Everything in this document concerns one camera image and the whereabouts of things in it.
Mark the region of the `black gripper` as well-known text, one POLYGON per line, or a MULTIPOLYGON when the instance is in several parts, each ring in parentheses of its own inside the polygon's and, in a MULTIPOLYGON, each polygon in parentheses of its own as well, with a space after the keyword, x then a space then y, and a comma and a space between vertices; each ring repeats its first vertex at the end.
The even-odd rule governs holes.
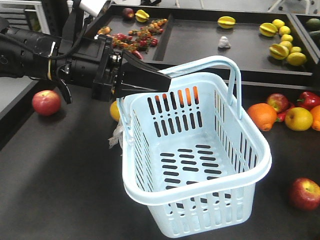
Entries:
POLYGON ((79 46, 65 59, 58 61, 58 80, 67 102, 72 101, 67 85, 91 89, 91 97, 108 102, 142 93, 167 92, 171 77, 124 50, 114 51, 113 38, 99 35, 83 38, 79 46))

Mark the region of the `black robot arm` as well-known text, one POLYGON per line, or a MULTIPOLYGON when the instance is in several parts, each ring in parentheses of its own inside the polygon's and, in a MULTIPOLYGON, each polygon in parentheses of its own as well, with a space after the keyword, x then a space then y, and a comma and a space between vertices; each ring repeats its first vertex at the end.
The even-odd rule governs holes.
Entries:
POLYGON ((113 51, 112 38, 85 37, 90 19, 82 27, 70 16, 61 36, 10 26, 0 19, 0 75, 51 81, 67 104, 72 103, 68 85, 91 89, 93 99, 123 97, 122 53, 113 51))

